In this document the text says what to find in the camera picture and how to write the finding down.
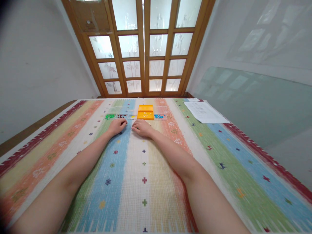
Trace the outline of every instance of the cardboard box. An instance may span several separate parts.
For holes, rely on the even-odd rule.
[[[77,1],[72,0],[76,19],[83,32],[111,32],[105,4],[101,1]]]

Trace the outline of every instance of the glass panel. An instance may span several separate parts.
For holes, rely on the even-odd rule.
[[[176,27],[195,27],[201,3],[201,0],[181,0]]]
[[[150,35],[149,38],[150,38],[149,55],[150,56],[165,56],[168,34]]]
[[[119,44],[123,58],[139,57],[139,43],[137,35],[119,36]]]
[[[168,76],[182,75],[186,59],[170,60]]]
[[[128,92],[138,93],[141,92],[141,80],[127,81]]]
[[[171,55],[188,55],[193,33],[176,33]]]
[[[149,76],[162,76],[165,60],[151,60],[149,62]]]
[[[149,91],[150,92],[157,92],[162,90],[162,79],[157,79],[157,80],[149,80]]]
[[[124,62],[124,73],[126,78],[139,77],[140,75],[140,61]]]
[[[89,38],[97,59],[114,57],[113,49],[110,44],[110,36],[94,36]]]
[[[136,0],[112,0],[117,30],[137,29]]]
[[[166,84],[167,91],[178,91],[181,79],[168,79]]]
[[[105,82],[108,94],[120,94],[121,87],[119,81]]]
[[[150,1],[150,29],[168,29],[171,0]]]
[[[103,79],[118,79],[117,68],[115,62],[99,63]]]

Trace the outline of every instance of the colorful tablecloth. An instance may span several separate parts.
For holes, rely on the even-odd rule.
[[[138,106],[152,104],[157,120],[149,123],[203,165],[252,233],[312,232],[312,193],[236,126],[202,124],[184,101],[74,103],[0,158],[6,223],[12,224],[112,119],[125,117],[128,126],[108,143],[60,232],[198,232],[180,178],[153,141],[131,131]]]

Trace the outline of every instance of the paper sheet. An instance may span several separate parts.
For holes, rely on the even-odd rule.
[[[198,98],[188,98],[189,102],[200,101]]]
[[[220,124],[230,122],[206,102],[184,102],[184,104],[201,123]]]

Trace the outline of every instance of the right hand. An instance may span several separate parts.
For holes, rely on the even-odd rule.
[[[137,119],[131,128],[140,136],[151,137],[153,131],[155,131],[152,126],[143,119]]]

